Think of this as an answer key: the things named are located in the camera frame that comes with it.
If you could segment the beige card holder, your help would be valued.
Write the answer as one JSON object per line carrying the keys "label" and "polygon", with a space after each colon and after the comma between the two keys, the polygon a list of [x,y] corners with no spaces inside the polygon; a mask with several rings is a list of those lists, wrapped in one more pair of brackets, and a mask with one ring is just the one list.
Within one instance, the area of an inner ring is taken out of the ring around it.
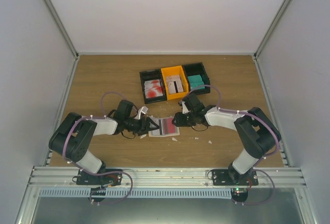
{"label": "beige card holder", "polygon": [[159,126],[159,129],[149,131],[149,137],[169,137],[180,135],[179,127],[176,127],[172,123],[174,117],[155,118],[150,116],[150,118]]}

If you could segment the red white credit card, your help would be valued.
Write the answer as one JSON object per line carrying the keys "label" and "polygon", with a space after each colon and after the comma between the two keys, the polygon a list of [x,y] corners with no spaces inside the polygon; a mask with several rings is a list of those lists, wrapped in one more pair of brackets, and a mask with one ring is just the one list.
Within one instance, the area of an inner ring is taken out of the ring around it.
{"label": "red white credit card", "polygon": [[162,119],[162,134],[170,135],[178,133],[178,127],[176,127],[173,123],[173,117],[168,117]]}

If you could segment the black bin with red cards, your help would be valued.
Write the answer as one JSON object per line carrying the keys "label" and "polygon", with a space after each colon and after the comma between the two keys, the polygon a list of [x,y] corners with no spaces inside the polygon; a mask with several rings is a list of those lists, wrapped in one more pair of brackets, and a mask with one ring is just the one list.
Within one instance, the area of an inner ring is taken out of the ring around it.
{"label": "black bin with red cards", "polygon": [[145,104],[167,100],[167,92],[160,69],[142,71],[139,74]]}

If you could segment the black bin with teal cards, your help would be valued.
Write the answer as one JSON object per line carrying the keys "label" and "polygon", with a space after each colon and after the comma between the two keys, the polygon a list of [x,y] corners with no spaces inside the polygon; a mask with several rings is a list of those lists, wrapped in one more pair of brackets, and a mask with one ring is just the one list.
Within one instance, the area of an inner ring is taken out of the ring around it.
{"label": "black bin with teal cards", "polygon": [[182,65],[189,91],[200,85],[209,85],[210,79],[202,62]]}

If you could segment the yellow bin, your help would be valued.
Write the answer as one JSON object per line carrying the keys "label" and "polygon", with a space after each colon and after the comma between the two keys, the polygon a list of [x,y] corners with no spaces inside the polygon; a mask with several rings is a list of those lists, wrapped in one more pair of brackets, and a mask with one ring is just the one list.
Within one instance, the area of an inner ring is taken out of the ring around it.
{"label": "yellow bin", "polygon": [[182,66],[161,68],[167,100],[182,99],[189,92],[189,84]]}

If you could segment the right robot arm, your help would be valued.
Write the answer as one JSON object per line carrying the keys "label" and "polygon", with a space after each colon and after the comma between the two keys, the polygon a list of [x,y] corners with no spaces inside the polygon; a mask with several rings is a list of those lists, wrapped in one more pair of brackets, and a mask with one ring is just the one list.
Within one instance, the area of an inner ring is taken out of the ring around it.
{"label": "right robot arm", "polygon": [[279,150],[282,137],[265,113],[258,107],[250,110],[230,110],[215,105],[204,106],[194,93],[181,102],[182,111],[175,114],[176,127],[219,126],[234,130],[242,142],[243,150],[228,167],[228,179],[234,185],[242,184],[253,167],[264,157]]}

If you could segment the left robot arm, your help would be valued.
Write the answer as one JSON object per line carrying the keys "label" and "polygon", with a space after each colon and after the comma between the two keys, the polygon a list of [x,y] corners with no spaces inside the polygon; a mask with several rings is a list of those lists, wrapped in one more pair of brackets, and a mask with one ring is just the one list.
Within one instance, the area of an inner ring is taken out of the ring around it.
{"label": "left robot arm", "polygon": [[131,116],[134,107],[133,102],[121,100],[117,109],[104,117],[69,113],[50,138],[48,147],[86,171],[93,184],[100,185],[106,180],[106,171],[101,169],[103,162],[89,151],[94,136],[117,135],[124,131],[142,136],[159,129],[159,125],[146,116],[148,108],[145,106]]}

